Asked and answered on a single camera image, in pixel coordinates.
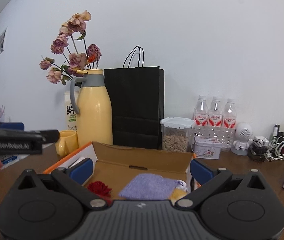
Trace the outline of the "clear seed storage container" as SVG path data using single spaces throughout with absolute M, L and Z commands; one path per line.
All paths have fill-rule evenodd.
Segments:
M 195 121 L 188 118 L 167 117 L 162 126 L 162 149 L 169 152 L 188 152 Z

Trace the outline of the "yellow ceramic mug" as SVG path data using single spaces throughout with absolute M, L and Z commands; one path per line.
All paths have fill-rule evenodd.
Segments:
M 59 140 L 55 143 L 56 152 L 60 157 L 74 152 L 78 149 L 77 132 L 74 130 L 60 131 Z

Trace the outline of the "yellow plush toy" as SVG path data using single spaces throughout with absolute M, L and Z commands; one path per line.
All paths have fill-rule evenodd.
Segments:
M 177 180 L 177 186 L 169 196 L 169 200 L 174 205 L 176 201 L 180 200 L 188 194 L 187 184 L 183 180 Z

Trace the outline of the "orange cardboard box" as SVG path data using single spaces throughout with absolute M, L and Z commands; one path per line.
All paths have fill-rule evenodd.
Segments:
M 101 181 L 111 188 L 111 198 L 119 199 L 119 193 L 138 174 L 151 173 L 164 178 L 186 182 L 187 192 L 200 184 L 192 178 L 190 164 L 192 153 L 167 152 L 144 148 L 132 148 L 89 142 L 48 167 L 43 174 L 50 174 L 59 167 L 69 168 L 81 158 L 89 158 L 92 164 L 84 167 L 82 186 Z

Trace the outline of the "yellow thermos jug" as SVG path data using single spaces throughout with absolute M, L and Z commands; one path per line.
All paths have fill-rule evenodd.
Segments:
M 76 113 L 78 145 L 113 143 L 112 111 L 101 69 L 78 70 L 70 83 L 70 101 Z

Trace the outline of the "water bottle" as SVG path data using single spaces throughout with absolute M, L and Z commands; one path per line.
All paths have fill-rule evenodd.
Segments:
M 222 122 L 222 148 L 223 152 L 227 152 L 231 149 L 231 145 L 234 139 L 234 132 L 236 126 L 236 109 L 235 100 L 227 99 L 227 103 L 224 107 L 223 122 Z
M 195 121 L 194 135 L 198 137 L 205 136 L 206 126 L 208 124 L 208 106 L 206 100 L 206 96 L 198 96 L 198 101 L 192 116 L 192 119 Z
M 214 96 L 208 112 L 208 135 L 218 139 L 222 126 L 223 114 L 221 98 Z

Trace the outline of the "right water bottle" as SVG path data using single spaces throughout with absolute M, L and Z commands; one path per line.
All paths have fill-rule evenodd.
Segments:
M 231 149 L 231 145 L 234 139 L 234 132 L 236 126 L 236 109 L 235 100 L 227 99 L 227 103 L 224 107 L 223 122 L 222 122 L 222 148 L 223 152 L 227 152 Z

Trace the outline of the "left water bottle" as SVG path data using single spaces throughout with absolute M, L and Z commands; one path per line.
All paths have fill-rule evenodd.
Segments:
M 198 137 L 205 136 L 206 126 L 208 124 L 208 106 L 206 100 L 206 96 L 198 96 L 198 101 L 192 116 L 192 119 L 195 121 L 194 135 Z

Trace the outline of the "dried pink rose bouquet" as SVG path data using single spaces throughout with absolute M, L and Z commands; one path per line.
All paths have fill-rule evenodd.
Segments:
M 102 53 L 96 44 L 86 44 L 86 26 L 91 13 L 84 11 L 73 14 L 59 28 L 57 37 L 50 45 L 54 56 L 62 55 L 59 64 L 52 57 L 43 57 L 39 62 L 42 70 L 48 71 L 46 79 L 50 83 L 66 85 L 76 77 L 82 77 L 89 70 L 99 68 Z

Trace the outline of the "red artificial flower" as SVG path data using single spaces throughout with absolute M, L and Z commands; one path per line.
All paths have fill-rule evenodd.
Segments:
M 111 191 L 112 189 L 101 181 L 94 181 L 91 182 L 86 187 L 90 192 L 98 195 L 101 198 L 110 199 L 111 198 Z

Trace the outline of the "white astronaut figurine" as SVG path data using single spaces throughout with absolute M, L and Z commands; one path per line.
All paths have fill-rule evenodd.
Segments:
M 231 152 L 236 155 L 246 156 L 248 154 L 249 141 L 252 135 L 253 130 L 249 123 L 238 123 L 235 127 L 235 140 L 231 145 Z

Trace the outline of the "purple folded cloth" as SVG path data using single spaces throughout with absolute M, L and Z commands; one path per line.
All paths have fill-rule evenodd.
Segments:
M 166 200 L 179 181 L 157 174 L 142 173 L 134 177 L 118 194 L 131 200 Z

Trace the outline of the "white milk carton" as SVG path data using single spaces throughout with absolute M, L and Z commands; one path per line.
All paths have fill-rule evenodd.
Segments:
M 70 92 L 66 91 L 64 93 L 64 110 L 65 110 L 65 119 L 66 119 L 66 129 L 68 130 L 77 130 L 77 121 L 76 121 L 76 113 L 73 109 L 71 100 L 70 100 Z

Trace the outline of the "black paper shopping bag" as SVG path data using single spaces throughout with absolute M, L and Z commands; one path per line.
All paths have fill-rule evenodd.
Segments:
M 137 67 L 104 70 L 104 83 L 112 107 L 113 144 L 159 150 L 164 118 L 164 70 L 144 66 L 144 49 L 136 46 L 126 57 L 139 53 Z

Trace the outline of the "middle water bottle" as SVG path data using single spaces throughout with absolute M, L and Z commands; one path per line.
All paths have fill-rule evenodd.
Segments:
M 221 98 L 214 96 L 208 112 L 208 135 L 218 139 L 222 126 L 223 114 Z

